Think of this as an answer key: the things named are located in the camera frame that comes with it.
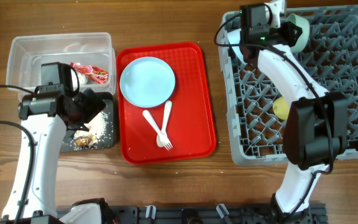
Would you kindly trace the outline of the pale green bowl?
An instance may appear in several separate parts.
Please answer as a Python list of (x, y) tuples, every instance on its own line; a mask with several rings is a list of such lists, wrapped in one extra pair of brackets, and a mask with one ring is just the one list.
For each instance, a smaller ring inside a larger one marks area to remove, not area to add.
[(291, 47), (291, 52), (296, 54), (301, 52), (307, 45), (310, 36), (310, 23), (304, 17), (298, 16), (296, 14), (290, 14), (287, 21), (294, 23), (294, 25), (300, 27), (302, 30), (302, 34), (298, 38), (296, 44)]

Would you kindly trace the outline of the white tissue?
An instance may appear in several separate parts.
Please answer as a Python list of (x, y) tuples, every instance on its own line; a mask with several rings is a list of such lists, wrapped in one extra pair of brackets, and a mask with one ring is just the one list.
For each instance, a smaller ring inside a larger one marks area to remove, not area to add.
[(77, 88), (78, 86), (77, 82), (79, 82), (80, 86), (86, 85), (88, 83), (88, 77), (79, 72), (71, 71), (71, 78), (74, 88)]

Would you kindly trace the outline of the red snack wrapper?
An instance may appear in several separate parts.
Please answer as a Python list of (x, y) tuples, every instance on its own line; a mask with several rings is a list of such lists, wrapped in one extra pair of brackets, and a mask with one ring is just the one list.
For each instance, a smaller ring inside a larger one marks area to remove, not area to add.
[(82, 73), (88, 77), (88, 81), (96, 84), (105, 84), (109, 80), (109, 72), (95, 65), (81, 65), (80, 63), (71, 63), (76, 72)]

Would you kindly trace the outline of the yellow plastic cup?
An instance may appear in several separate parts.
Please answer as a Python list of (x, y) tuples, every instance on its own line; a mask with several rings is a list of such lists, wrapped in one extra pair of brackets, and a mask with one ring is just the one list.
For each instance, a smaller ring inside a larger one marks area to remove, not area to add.
[(290, 107), (285, 101), (284, 97), (279, 97), (273, 102), (274, 114), (282, 120), (287, 120), (290, 112)]

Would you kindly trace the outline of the light blue bowl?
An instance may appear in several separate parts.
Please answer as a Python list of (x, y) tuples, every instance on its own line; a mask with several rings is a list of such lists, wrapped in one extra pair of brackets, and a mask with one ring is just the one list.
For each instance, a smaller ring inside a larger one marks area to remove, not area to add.
[[(241, 29), (236, 29), (236, 30), (232, 30), (232, 31), (228, 32), (227, 38), (228, 38), (229, 43), (231, 45), (238, 44), (241, 40), (240, 34), (241, 34)], [(246, 65), (247, 62), (244, 61), (243, 54), (241, 53), (239, 46), (233, 46), (232, 49), (233, 49), (236, 57), (241, 61), (241, 63)]]

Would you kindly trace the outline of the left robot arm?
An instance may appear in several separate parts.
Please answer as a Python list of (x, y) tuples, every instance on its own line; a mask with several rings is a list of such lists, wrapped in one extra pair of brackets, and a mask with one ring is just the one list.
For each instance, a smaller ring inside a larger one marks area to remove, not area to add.
[(27, 91), (18, 105), (21, 150), (11, 194), (1, 223), (119, 223), (104, 198), (74, 203), (59, 217), (55, 203), (58, 158), (63, 140), (86, 131), (106, 104), (101, 94), (80, 91), (73, 66), (45, 63), (42, 84)]

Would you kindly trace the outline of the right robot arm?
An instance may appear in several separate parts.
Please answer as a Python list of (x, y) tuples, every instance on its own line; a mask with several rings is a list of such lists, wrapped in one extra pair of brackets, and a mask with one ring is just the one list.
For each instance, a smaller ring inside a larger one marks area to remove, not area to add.
[(285, 3), (241, 6), (239, 48), (273, 82), (289, 107), (283, 152), (289, 163), (281, 187), (272, 196), (270, 219), (293, 222), (303, 218), (318, 178), (333, 170), (347, 138), (347, 100), (317, 83), (294, 58), (310, 36), (307, 19), (290, 14), (281, 22)]

